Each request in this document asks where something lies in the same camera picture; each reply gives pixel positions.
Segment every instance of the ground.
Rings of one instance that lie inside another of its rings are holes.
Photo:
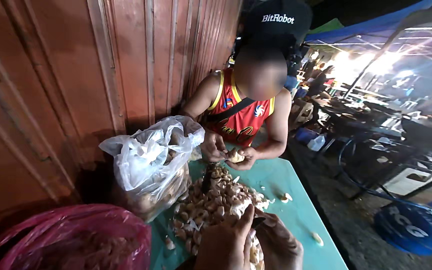
[[[350,270],[432,270],[432,255],[400,251],[372,229],[373,214],[389,201],[371,195],[348,200],[356,190],[331,178],[334,168],[330,159],[314,162],[313,155],[305,145],[290,139],[282,157],[293,164]]]

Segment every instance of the garlic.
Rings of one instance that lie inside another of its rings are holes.
[[[174,213],[175,213],[175,214],[179,214],[180,211],[183,210],[182,205],[183,205],[182,203],[178,203],[178,204],[174,207]]]
[[[216,214],[218,214],[220,217],[224,216],[224,206],[219,206],[217,208]]]
[[[175,220],[173,220],[173,226],[175,229],[181,229],[181,228],[183,228],[183,222],[175,219]]]
[[[186,205],[186,211],[191,212],[195,209],[195,204],[194,203],[189,203]]]
[[[199,248],[199,246],[197,244],[195,244],[194,246],[192,246],[191,254],[193,254],[195,256],[198,255],[198,248]]]
[[[319,234],[315,233],[314,231],[311,232],[311,236],[316,240],[316,242],[322,247],[325,245],[322,238],[319,236]]]
[[[184,223],[177,219],[173,221],[175,235],[186,241],[186,250],[190,254],[197,255],[202,232],[208,226],[220,224],[231,215],[241,218],[251,203],[260,210],[274,203],[274,199],[268,200],[254,188],[238,183],[239,179],[237,176],[233,180],[227,169],[217,165],[211,173],[207,194],[201,192],[203,179],[200,178],[178,200],[181,204],[175,206],[175,213]],[[251,238],[250,269],[264,270],[262,249],[255,236]]]
[[[191,253],[192,251],[192,247],[193,247],[193,240],[192,238],[189,238],[188,240],[186,240],[186,250]]]
[[[231,151],[227,153],[227,160],[232,163],[240,163],[244,160],[244,156],[238,153],[236,148],[233,148]]]
[[[281,197],[281,201],[284,203],[287,203],[288,201],[292,201],[293,198],[291,198],[291,196],[288,193],[285,193],[282,197]]]
[[[175,236],[181,238],[183,241],[186,240],[186,232],[183,229],[176,229]]]
[[[173,250],[176,248],[173,241],[171,241],[171,239],[167,235],[166,235],[165,242],[166,242],[166,249]]]
[[[189,215],[188,215],[188,213],[186,213],[186,212],[181,212],[180,214],[180,217],[186,222],[186,221],[188,221],[188,219],[189,219]]]

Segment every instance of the black cap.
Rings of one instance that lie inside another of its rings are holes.
[[[256,5],[244,21],[243,43],[299,47],[309,31],[313,11],[302,0],[268,0]]]

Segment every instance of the hand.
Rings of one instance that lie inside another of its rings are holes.
[[[256,209],[266,220],[256,228],[256,237],[264,255],[265,270],[303,270],[303,245],[275,214]]]
[[[221,152],[227,153],[228,150],[226,150],[226,146],[221,135],[206,129],[204,141],[201,144],[201,152],[209,162],[215,163],[225,159],[226,157],[221,155]]]
[[[240,220],[229,216],[221,224],[205,229],[194,270],[249,270],[254,215],[255,207],[250,204]]]
[[[258,159],[258,151],[256,151],[256,149],[254,149],[253,147],[244,147],[239,149],[238,154],[241,156],[244,156],[244,160],[238,163],[232,163],[228,160],[226,160],[226,164],[238,171],[244,171],[244,170],[249,170],[251,169],[251,167],[253,166],[253,164],[255,163],[255,161]]]

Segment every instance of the red plastic bag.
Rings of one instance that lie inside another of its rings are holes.
[[[147,270],[151,226],[114,205],[62,207],[0,236],[0,270]]]

